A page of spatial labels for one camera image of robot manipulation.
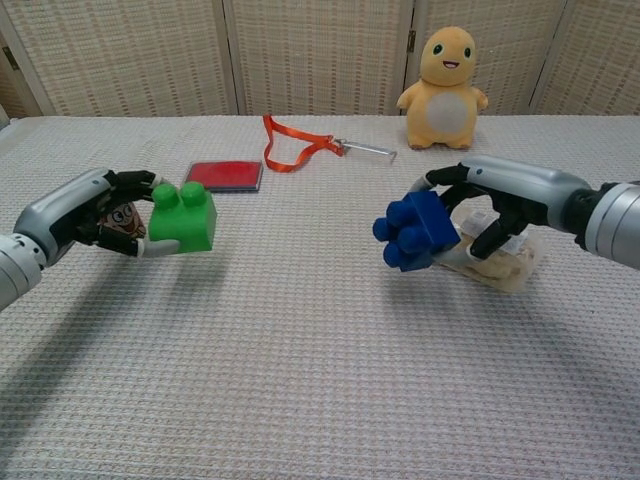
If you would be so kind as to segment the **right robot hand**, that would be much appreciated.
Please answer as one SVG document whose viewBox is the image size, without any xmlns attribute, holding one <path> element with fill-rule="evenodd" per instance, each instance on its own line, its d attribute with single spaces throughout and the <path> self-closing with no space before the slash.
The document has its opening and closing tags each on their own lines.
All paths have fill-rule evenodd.
<svg viewBox="0 0 640 480">
<path fill-rule="evenodd" d="M 588 217 L 595 194 L 583 179 L 548 167 L 489 155 L 469 155 L 454 166 L 433 169 L 410 187 L 412 192 L 438 186 L 447 190 L 440 200 L 452 212 L 466 199 L 489 196 L 499 214 L 462 254 L 438 254 L 438 260 L 460 265 L 489 258 L 528 225 L 548 226 L 570 233 L 580 247 L 585 246 Z"/>
</svg>

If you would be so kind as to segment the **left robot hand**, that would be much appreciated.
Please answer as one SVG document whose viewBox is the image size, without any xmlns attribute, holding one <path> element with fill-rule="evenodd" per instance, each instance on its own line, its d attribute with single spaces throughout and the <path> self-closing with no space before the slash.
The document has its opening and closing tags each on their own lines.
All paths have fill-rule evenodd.
<svg viewBox="0 0 640 480">
<path fill-rule="evenodd" d="M 164 182 L 163 177 L 147 170 L 116 173 L 107 168 L 91 169 L 26 206 L 13 232 L 29 237 L 42 249 L 47 267 L 76 243 L 136 258 L 176 254 L 178 240 L 133 238 L 101 223 L 120 205 L 149 201 L 153 189 Z"/>
</svg>

